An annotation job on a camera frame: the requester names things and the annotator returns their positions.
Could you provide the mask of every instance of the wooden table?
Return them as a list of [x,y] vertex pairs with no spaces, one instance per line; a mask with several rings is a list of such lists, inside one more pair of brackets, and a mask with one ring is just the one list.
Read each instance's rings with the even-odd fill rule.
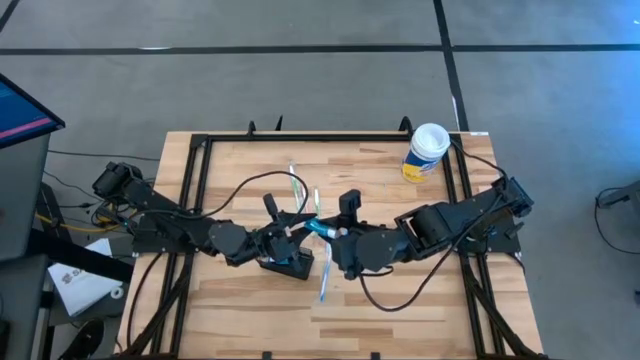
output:
[[[190,132],[167,135],[155,189],[177,202],[185,169]],[[465,149],[495,162],[489,136],[462,133]],[[400,163],[407,143],[227,142],[215,143],[204,207],[213,209],[245,178],[270,170],[287,170],[289,161],[307,184],[319,188],[322,216],[338,212],[338,197],[349,189],[362,192],[360,219],[393,224],[393,218],[425,203],[447,201],[442,166],[428,181],[405,181]],[[455,156],[451,156],[458,198],[463,198]],[[474,193],[490,186],[497,174],[481,162],[466,159]],[[195,189],[199,166],[194,170]],[[216,217],[248,227],[269,221],[262,196],[271,192],[281,209],[295,210],[291,181],[270,176],[251,182]],[[189,207],[195,190],[191,191]],[[318,300],[324,244],[308,239],[314,251],[308,281],[288,278],[251,263],[227,267],[224,258],[198,254],[190,283],[180,358],[258,358],[272,351],[275,358],[475,358],[460,264],[452,255],[409,308],[395,313],[375,309],[358,281],[347,281],[332,265],[324,303]],[[144,284],[133,318],[133,337],[156,311],[165,272],[166,255]],[[140,257],[131,289],[135,289],[153,255]],[[439,256],[396,266],[392,276],[372,278],[367,285],[387,306],[404,303],[416,290]],[[513,259],[492,254],[489,268],[497,306],[514,331],[534,351],[542,345],[522,269]],[[125,314],[129,313],[133,291]],[[480,307],[487,352],[493,352],[488,321]],[[167,351],[174,319],[167,317],[162,348]],[[127,317],[118,338],[125,344]]]

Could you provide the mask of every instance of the monitor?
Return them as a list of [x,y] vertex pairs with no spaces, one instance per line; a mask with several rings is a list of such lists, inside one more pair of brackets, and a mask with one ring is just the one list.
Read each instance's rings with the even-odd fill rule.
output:
[[0,149],[64,125],[59,117],[0,74]]

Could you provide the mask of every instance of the gray floor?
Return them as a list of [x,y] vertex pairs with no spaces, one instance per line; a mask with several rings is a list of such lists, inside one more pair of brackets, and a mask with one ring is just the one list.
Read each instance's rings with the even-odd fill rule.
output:
[[[454,45],[640,43],[633,0],[443,2]],[[21,0],[0,33],[3,48],[303,43],[433,44],[439,35],[431,1],[419,0]],[[521,240],[545,351],[636,359],[640,258],[600,240],[593,198],[640,180],[640,53],[455,60],[471,130],[491,133],[500,165],[536,201]],[[269,129],[281,114],[291,130],[392,129],[403,115],[457,128],[440,53],[5,56],[0,72],[67,121],[51,138],[59,150],[159,156],[166,131],[249,120]],[[51,155],[47,169],[89,188],[104,164]],[[62,203],[86,200],[54,188]],[[602,212],[603,228],[640,251],[628,210]]]

